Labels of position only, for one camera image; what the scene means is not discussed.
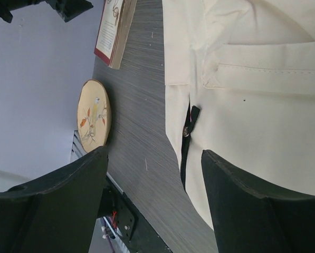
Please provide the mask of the cream canvas backpack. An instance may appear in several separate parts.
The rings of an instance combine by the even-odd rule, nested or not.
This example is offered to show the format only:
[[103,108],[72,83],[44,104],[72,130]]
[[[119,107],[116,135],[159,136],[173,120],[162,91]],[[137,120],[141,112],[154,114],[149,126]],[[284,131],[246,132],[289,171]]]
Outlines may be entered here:
[[212,150],[315,196],[315,1],[163,1],[166,135],[208,226]]

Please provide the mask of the red white paperback book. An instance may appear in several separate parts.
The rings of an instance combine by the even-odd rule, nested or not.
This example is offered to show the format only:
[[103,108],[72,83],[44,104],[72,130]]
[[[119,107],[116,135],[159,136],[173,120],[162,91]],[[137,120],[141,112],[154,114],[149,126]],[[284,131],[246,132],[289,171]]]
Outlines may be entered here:
[[112,69],[120,69],[136,0],[104,1],[94,54]]

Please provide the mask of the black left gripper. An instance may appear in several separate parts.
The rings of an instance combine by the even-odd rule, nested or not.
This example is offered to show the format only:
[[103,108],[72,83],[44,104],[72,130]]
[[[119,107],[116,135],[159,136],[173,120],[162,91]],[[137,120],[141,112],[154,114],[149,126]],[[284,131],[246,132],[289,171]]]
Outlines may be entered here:
[[93,8],[92,3],[85,0],[0,0],[0,18],[11,23],[11,11],[42,2],[49,4],[66,23]]

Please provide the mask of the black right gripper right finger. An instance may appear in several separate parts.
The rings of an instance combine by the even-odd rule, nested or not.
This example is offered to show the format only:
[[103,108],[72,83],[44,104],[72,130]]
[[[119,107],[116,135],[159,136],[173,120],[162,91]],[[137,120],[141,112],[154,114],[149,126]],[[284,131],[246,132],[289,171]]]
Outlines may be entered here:
[[315,196],[272,184],[211,150],[201,164],[219,252],[315,252]]

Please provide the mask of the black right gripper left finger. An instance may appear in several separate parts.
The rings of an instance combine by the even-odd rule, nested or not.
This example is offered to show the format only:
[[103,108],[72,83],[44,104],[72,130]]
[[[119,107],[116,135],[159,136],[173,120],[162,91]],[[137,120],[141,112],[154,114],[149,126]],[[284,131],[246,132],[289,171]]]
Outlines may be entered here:
[[88,252],[108,168],[98,147],[0,192],[0,252]]

